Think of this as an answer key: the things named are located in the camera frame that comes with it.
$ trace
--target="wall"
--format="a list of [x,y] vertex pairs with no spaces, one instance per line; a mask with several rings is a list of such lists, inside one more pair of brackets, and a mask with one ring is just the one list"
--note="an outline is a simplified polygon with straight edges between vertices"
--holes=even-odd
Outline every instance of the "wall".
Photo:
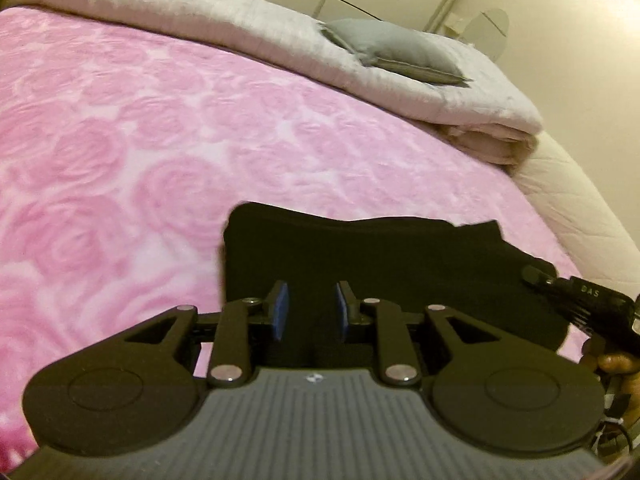
[[640,0],[457,0],[510,18],[505,74],[640,246]]

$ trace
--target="rolled white comforter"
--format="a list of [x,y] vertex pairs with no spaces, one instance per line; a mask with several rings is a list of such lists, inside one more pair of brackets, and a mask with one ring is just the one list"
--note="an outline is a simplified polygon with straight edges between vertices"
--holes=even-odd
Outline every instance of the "rolled white comforter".
[[473,81],[433,86],[363,67],[326,40],[317,20],[263,0],[7,0],[226,46],[346,90],[400,116],[442,125],[444,137],[481,160],[513,165],[536,147],[536,107],[484,54],[435,41]]

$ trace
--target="pink floral bedspread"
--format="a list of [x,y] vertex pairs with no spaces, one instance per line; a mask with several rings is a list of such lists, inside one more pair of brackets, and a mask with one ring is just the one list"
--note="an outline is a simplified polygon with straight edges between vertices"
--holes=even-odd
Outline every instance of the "pink floral bedspread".
[[[180,303],[219,309],[228,212],[497,219],[577,270],[512,181],[349,95],[132,28],[0,12],[0,471],[44,365]],[[578,355],[575,335],[564,352]]]

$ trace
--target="gray ribbed surface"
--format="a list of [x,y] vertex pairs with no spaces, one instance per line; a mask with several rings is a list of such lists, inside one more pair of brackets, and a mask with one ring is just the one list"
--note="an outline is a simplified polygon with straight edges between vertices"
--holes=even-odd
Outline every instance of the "gray ribbed surface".
[[44,448],[12,480],[579,480],[601,467],[585,450],[545,460],[494,456],[451,436],[411,391],[366,370],[262,370],[216,390],[162,444],[113,458]]

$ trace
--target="folded black shirt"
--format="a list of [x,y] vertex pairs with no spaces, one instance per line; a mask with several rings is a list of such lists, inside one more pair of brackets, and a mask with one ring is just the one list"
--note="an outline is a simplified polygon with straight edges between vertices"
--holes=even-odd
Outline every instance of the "folded black shirt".
[[384,298],[406,312],[445,304],[549,349],[567,322],[524,285],[522,267],[554,266],[513,247],[495,221],[455,227],[398,217],[338,221],[244,203],[224,233],[226,300],[263,298],[276,280],[289,284],[282,340],[262,364],[283,367],[372,365],[372,352],[339,343],[335,283],[357,298]]

